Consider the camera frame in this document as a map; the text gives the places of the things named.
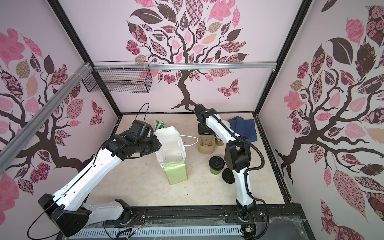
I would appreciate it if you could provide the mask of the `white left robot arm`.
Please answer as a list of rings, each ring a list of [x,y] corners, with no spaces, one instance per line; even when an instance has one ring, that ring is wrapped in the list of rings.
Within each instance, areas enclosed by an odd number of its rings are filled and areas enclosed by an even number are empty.
[[[101,180],[124,160],[157,152],[161,143],[153,127],[134,120],[131,127],[106,140],[95,157],[68,184],[53,195],[44,194],[38,203],[48,218],[65,237],[71,237],[88,225],[117,221],[125,225],[131,221],[131,207],[116,199],[98,205],[86,205],[85,200]]]

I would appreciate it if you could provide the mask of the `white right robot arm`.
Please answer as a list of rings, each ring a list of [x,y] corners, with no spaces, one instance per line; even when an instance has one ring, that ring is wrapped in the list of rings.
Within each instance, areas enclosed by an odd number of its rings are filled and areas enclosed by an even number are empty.
[[[196,105],[194,113],[197,117],[198,133],[200,135],[215,134],[225,144],[224,161],[232,171],[237,188],[237,212],[241,219],[246,219],[257,210],[257,203],[250,196],[251,186],[246,170],[252,159],[251,146],[244,137],[240,137],[224,124],[214,109]]]

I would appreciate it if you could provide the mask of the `stack of black lids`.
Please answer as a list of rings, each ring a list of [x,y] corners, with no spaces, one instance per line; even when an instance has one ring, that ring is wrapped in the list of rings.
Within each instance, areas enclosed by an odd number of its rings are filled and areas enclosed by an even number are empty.
[[[233,172],[229,168],[225,168],[222,172],[222,179],[227,184],[234,184],[235,177]]]

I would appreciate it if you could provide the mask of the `blue paper napkins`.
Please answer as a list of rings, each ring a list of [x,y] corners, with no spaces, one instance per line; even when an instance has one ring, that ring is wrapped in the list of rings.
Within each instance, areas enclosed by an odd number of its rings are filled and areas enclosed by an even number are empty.
[[[247,137],[249,142],[253,143],[258,140],[254,120],[245,120],[242,117],[235,117],[233,119],[229,119],[228,122],[230,123],[231,130],[240,136]]]

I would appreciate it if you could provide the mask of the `green paper coffee cup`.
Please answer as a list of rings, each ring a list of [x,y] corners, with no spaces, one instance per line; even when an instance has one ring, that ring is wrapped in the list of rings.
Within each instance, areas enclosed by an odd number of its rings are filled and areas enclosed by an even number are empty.
[[[224,165],[210,165],[210,172],[213,175],[218,175],[223,170]]]

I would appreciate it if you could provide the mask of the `stack of pulp cup carriers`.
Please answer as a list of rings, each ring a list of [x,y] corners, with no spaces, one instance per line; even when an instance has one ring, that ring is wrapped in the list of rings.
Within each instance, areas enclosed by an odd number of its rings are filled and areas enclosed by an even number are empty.
[[[198,141],[198,151],[201,154],[210,155],[214,152],[216,146],[215,136],[200,135]]]

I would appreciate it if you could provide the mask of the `green white paper bag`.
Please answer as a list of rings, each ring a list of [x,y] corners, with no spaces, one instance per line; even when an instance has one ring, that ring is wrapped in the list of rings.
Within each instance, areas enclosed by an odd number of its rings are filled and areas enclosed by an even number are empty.
[[[198,138],[181,135],[175,127],[158,129],[155,131],[155,136],[162,145],[156,152],[157,161],[169,184],[175,185],[187,181],[186,147],[197,144]]]

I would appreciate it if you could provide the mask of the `wrapped straws bundle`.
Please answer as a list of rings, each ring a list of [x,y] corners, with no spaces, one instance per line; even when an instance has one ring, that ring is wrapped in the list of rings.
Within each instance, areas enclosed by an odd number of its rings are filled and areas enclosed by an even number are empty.
[[[154,130],[157,131],[157,130],[163,129],[163,128],[165,128],[165,123],[163,121],[156,120]]]

